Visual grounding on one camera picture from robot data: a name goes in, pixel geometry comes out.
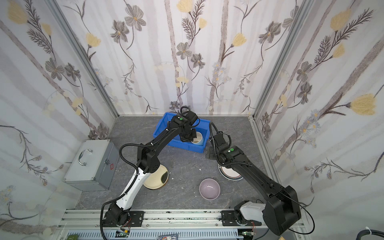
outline floral wallpaper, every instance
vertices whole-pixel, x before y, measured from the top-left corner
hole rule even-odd
[[[51,239],[81,193],[66,171],[114,117],[44,2],[0,6],[0,238]]]
[[[253,114],[301,1],[58,3],[119,114]]]
[[[383,9],[316,0],[257,115],[283,185],[314,217],[311,239],[384,225]]]

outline white plate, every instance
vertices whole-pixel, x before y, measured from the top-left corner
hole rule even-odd
[[[243,179],[243,177],[238,172],[233,170],[232,168],[221,167],[218,164],[217,164],[217,166],[218,166],[218,170],[219,170],[220,174],[223,177],[225,177],[226,179],[228,179],[230,181],[239,181],[239,180]]]

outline cable tie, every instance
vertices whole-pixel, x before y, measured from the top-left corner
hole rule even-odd
[[[369,230],[369,234],[372,235],[372,231],[369,229],[369,227],[365,227],[365,229]]]

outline white cup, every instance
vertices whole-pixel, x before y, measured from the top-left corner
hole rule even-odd
[[[196,138],[193,139],[192,143],[202,146],[204,143],[203,135],[200,132],[196,132]]]

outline gray countertop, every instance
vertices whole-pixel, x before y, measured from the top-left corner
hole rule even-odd
[[[202,117],[213,121],[219,131],[230,134],[234,145],[263,172],[265,167],[247,117]],[[125,143],[147,143],[161,117],[118,117],[109,138],[120,148]],[[137,148],[126,147],[123,155],[136,163]],[[215,160],[204,153],[166,146],[159,155],[167,167],[169,179],[165,186],[149,190],[144,186],[137,194],[132,209],[225,209],[233,208],[243,200],[263,200],[244,179],[229,181],[220,175]],[[133,167],[119,159],[109,190],[83,192],[75,209],[100,209],[101,205],[118,197],[131,179]],[[206,178],[215,179],[221,189],[219,197],[208,201],[201,197],[199,185]]]

